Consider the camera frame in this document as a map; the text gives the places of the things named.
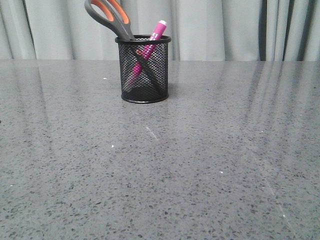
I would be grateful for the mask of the pink marker pen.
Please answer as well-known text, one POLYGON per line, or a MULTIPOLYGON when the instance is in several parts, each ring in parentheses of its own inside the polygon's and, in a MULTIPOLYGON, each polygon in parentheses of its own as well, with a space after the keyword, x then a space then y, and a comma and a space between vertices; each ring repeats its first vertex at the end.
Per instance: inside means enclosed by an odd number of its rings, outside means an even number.
MULTIPOLYGON (((167 22, 164 20, 160 20, 157 23, 153 33, 151 34, 148 40, 149 41, 160 40, 166 28, 167 28, 167 22)), ((131 75, 128 81, 130 85, 133 85, 134 82, 138 79, 139 75, 143 71, 143 64, 148 62, 155 48, 156 48, 155 44, 145 45, 142 52, 138 54, 138 56, 142 57, 143 61, 142 62, 137 61, 134 67, 132 68, 131 75)))

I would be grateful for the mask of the black mesh pen cup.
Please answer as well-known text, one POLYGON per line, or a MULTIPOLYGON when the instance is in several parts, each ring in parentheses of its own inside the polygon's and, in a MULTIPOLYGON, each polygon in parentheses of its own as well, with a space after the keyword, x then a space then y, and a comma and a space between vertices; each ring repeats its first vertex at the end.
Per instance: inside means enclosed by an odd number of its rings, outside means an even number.
POLYGON ((168 98, 169 36, 150 40, 136 35, 135 40, 115 39, 118 44, 121 98, 131 103, 156 103, 168 98))

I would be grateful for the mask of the grey orange scissors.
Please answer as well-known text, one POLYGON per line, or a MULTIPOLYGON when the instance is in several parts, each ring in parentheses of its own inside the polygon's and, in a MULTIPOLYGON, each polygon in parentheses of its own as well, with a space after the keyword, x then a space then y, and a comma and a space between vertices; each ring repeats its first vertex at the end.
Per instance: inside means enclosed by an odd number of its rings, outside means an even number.
POLYGON ((98 23, 109 28, 116 38, 134 41, 131 22, 121 5, 115 0, 87 0, 84 3, 87 13, 98 23))

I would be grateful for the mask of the grey curtain backdrop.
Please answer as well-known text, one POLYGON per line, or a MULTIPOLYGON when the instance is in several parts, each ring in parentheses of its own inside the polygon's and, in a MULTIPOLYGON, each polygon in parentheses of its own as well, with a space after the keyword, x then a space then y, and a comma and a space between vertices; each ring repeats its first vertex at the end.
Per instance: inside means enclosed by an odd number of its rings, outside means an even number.
MULTIPOLYGON (((181 61, 317 61, 317 0, 122 0, 134 34, 160 20, 181 61)), ((82 0, 3 0, 0 57, 116 60, 115 34, 94 21, 82 0)))

